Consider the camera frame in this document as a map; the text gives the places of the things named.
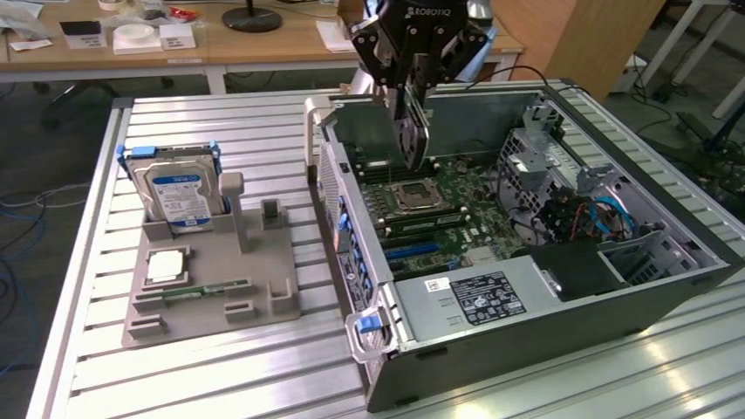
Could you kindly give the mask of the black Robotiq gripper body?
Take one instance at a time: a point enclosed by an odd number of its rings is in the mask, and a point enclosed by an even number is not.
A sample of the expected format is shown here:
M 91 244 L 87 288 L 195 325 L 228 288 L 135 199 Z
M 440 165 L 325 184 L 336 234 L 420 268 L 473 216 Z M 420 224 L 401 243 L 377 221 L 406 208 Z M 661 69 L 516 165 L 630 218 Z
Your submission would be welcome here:
M 413 52 L 428 52 L 437 27 L 453 36 L 468 20 L 466 1 L 381 1 L 381 29 L 397 57 L 413 44 Z

